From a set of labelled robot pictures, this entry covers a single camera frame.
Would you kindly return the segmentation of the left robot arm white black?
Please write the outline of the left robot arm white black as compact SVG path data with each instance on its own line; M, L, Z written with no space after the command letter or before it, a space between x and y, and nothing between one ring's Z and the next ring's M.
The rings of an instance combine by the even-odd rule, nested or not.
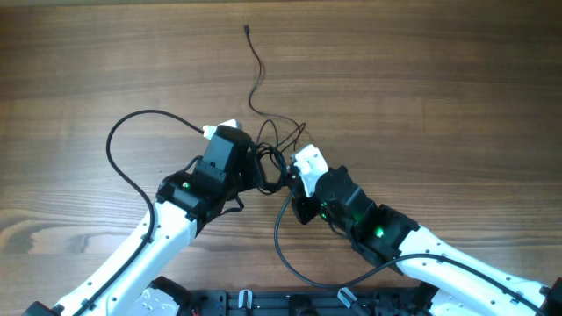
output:
M84 283L48 307L39 301L27 315L125 315L157 273L187 248L225 204L261 185L256 145L236 126L206 126L205 153L164 178L148 213L131 235Z

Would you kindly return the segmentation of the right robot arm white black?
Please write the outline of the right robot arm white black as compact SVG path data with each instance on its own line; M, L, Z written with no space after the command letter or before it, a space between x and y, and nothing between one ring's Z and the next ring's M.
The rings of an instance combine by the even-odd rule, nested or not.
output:
M561 282L551 286L510 275L455 249L393 208L376 204L345 167L315 175L291 166L292 208L299 222L315 216L349 240L376 269L391 268L429 284L429 313L559 315Z

